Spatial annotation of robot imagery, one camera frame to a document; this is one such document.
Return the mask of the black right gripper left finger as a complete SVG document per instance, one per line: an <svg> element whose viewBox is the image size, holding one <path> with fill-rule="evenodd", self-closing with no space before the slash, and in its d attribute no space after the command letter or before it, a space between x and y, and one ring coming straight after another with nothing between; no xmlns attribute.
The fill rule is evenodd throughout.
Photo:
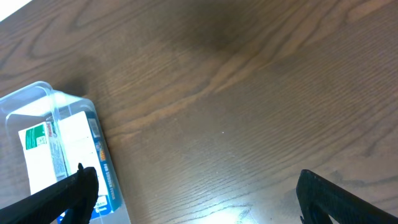
<svg viewBox="0 0 398 224"><path fill-rule="evenodd" d="M23 200L1 209L1 223L89 223L98 199L94 167L78 165L75 174Z"/></svg>

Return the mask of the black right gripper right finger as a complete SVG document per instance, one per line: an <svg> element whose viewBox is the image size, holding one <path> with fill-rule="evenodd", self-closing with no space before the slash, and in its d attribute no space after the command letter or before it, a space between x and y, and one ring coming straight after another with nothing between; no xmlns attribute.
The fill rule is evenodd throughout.
<svg viewBox="0 0 398 224"><path fill-rule="evenodd" d="M303 169L296 194L305 224L329 223L397 223L397 217L362 200L350 192Z"/></svg>

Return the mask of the white green Panadol box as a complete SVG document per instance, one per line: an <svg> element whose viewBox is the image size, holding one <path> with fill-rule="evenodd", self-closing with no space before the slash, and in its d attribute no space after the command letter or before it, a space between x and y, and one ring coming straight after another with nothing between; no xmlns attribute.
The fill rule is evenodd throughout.
<svg viewBox="0 0 398 224"><path fill-rule="evenodd" d="M68 177L63 149L53 122L36 124L20 130L18 135L32 195Z"/></svg>

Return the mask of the blue white medicine box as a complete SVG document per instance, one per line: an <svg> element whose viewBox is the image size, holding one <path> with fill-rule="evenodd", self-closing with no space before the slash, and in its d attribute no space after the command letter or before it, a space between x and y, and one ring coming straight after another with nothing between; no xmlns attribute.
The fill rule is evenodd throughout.
<svg viewBox="0 0 398 224"><path fill-rule="evenodd" d="M96 113L81 111L58 125L70 170L76 172L81 164L94 167L97 173L98 199L90 223L121 223L123 196Z"/></svg>

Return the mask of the clear plastic container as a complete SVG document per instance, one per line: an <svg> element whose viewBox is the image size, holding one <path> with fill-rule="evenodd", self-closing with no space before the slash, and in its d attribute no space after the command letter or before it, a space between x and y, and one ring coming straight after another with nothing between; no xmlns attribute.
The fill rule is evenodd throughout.
<svg viewBox="0 0 398 224"><path fill-rule="evenodd" d="M68 176L75 173L69 168L58 123L81 111L96 113L89 99L54 90L46 82L32 83L1 98L1 207L31 195L18 135L20 130L46 121L53 122L63 149ZM121 223L129 223L124 199L122 211L124 220Z"/></svg>

